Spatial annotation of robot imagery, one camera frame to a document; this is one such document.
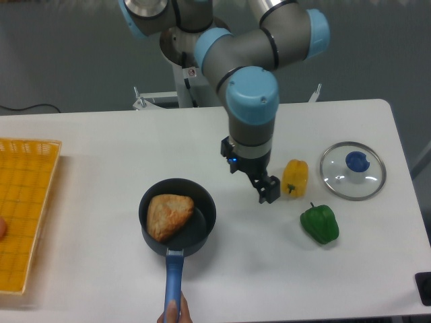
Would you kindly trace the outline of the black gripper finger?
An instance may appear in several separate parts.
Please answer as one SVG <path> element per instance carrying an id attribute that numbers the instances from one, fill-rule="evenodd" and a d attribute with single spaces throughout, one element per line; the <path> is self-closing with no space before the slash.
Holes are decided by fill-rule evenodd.
<path id="1" fill-rule="evenodd" d="M 259 193 L 259 203 L 270 203 L 269 197 L 267 196 L 267 191 L 270 190 L 270 180 L 254 180 L 253 187 Z"/>
<path id="2" fill-rule="evenodd" d="M 269 184 L 266 189 L 266 201 L 273 203 L 280 197 L 280 181 L 276 176 L 269 177 Z"/>

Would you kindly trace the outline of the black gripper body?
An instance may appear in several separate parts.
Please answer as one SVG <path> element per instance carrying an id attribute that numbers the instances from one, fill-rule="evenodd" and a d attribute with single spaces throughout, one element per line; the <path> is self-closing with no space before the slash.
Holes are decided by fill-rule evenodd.
<path id="1" fill-rule="evenodd" d="M 271 179 L 267 175 L 271 141 L 258 146 L 242 145 L 231 137 L 226 137 L 221 142 L 221 154 L 230 165 L 230 172 L 245 173 L 254 187 L 267 187 Z"/>

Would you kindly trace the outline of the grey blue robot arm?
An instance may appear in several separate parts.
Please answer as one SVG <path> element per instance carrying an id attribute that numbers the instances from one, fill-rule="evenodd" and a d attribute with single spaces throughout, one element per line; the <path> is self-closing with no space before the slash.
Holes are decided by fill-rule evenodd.
<path id="1" fill-rule="evenodd" d="M 228 114 L 229 135 L 221 153 L 232 172 L 243 172 L 261 203 L 280 196 L 267 173 L 279 86 L 273 72 L 324 52 L 327 18 L 296 1 L 251 1 L 259 26 L 233 35 L 213 14 L 211 1 L 121 1 L 130 30 L 160 35 L 163 55 L 183 71 L 198 69 Z"/>

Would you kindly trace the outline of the person's hand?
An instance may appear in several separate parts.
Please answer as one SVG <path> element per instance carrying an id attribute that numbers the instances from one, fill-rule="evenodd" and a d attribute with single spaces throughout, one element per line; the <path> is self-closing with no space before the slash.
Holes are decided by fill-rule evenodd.
<path id="1" fill-rule="evenodd" d="M 160 315 L 156 321 L 157 323 L 192 323 L 189 305 L 184 294 L 181 293 L 180 304 L 178 305 L 173 299 L 168 304 L 168 307 Z"/>

